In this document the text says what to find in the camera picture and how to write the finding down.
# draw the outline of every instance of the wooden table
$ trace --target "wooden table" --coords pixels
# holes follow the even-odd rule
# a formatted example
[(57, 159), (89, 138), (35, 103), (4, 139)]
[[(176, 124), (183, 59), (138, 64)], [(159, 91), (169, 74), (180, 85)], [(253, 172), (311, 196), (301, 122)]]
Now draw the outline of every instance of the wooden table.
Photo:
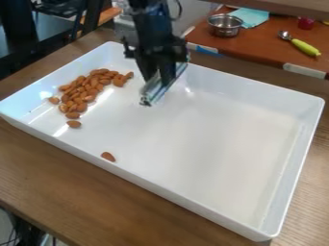
[[(232, 11), (224, 7), (215, 13)], [(288, 41), (280, 39), (277, 35), (280, 30), (287, 30), (293, 37), (314, 45), (322, 55), (318, 58), (305, 55)], [(186, 39), (189, 43), (211, 47), (220, 54), (329, 79), (329, 26), (320, 22), (315, 23), (313, 30), (306, 31), (297, 27), (296, 17), (272, 14), (269, 21), (258, 27), (241, 28), (237, 37), (221, 38), (209, 34), (207, 18), (204, 18)]]
[[(0, 99), (113, 40), (98, 29), (0, 83)], [(324, 80), (231, 58), (191, 61), (329, 98)], [(254, 243), (0, 119), (0, 206), (70, 245), (250, 246)], [(326, 107), (281, 234), (270, 245), (329, 245), (329, 110)]]

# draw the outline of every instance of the yellow handle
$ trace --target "yellow handle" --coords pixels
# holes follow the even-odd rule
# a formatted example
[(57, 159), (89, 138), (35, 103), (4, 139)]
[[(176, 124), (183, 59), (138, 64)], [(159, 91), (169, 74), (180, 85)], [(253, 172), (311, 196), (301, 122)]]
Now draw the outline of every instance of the yellow handle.
[(312, 45), (294, 38), (291, 41), (298, 49), (312, 57), (318, 57), (321, 53)]

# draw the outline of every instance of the orange table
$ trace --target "orange table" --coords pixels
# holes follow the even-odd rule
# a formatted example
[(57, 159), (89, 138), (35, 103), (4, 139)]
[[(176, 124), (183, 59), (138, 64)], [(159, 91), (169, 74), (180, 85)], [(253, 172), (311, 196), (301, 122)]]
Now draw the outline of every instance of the orange table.
[[(231, 12), (222, 8), (215, 13)], [(288, 41), (277, 36), (279, 30), (289, 31), (293, 37), (304, 40), (321, 52), (312, 58), (300, 52)], [(282, 67), (285, 70), (302, 73), (321, 79), (329, 79), (329, 26), (316, 22), (311, 31), (297, 27), (297, 18), (291, 16), (270, 16), (268, 22), (253, 28), (241, 28), (237, 37), (213, 37), (209, 34), (207, 18), (198, 23), (186, 39), (191, 48), (198, 46), (252, 62)]]

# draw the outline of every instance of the pile of almonds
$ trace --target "pile of almonds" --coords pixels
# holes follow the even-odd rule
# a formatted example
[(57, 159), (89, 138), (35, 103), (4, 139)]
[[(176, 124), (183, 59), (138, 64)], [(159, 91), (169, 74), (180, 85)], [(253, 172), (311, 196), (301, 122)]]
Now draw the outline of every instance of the pile of almonds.
[(48, 100), (52, 104), (60, 104), (60, 111), (70, 119), (66, 122), (69, 127), (79, 128), (81, 123), (77, 119), (80, 118), (80, 113), (87, 110), (88, 103), (96, 99), (104, 86), (113, 84), (123, 87), (133, 76), (133, 72), (122, 75), (107, 68), (92, 70), (87, 77), (79, 76), (70, 84), (60, 86), (59, 91), (63, 93), (61, 100), (58, 97), (50, 97)]

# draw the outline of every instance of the floor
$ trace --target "floor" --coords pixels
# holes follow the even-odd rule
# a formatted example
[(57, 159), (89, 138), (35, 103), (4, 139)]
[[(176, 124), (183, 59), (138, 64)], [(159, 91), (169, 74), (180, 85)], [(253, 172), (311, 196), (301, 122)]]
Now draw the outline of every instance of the floor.
[[(4, 246), (14, 246), (15, 244), (18, 243), (18, 240), (16, 241), (16, 243), (11, 242), (6, 244), (6, 242), (9, 241), (9, 238), (12, 234), (11, 240), (13, 240), (15, 238), (15, 233), (12, 233), (12, 222), (10, 220), (10, 217), (7, 215), (7, 213), (0, 209), (0, 245)], [(48, 235), (45, 237), (44, 241), (40, 244), (40, 246), (52, 246), (52, 236)], [(57, 246), (67, 246), (66, 244), (64, 244), (63, 242), (60, 242), (59, 240), (57, 240), (56, 243)]]
[[(190, 1), (190, 0), (181, 0), (183, 6), (183, 14), (182, 17), (173, 23), (174, 33), (176, 35), (181, 35), (188, 27), (197, 22), (198, 19), (205, 16), (211, 9), (216, 8), (217, 5), (205, 3), (202, 1)], [(169, 1), (169, 7), (172, 10), (172, 14), (175, 14), (175, 6), (174, 1)], [(0, 245), (2, 243), (7, 242), (8, 238), (12, 231), (12, 224), (9, 216), (0, 209)], [(48, 240), (46, 240), (42, 246), (51, 246), (52, 245), (52, 237), (49, 236)], [(65, 246), (66, 244), (58, 241), (57, 246)]]

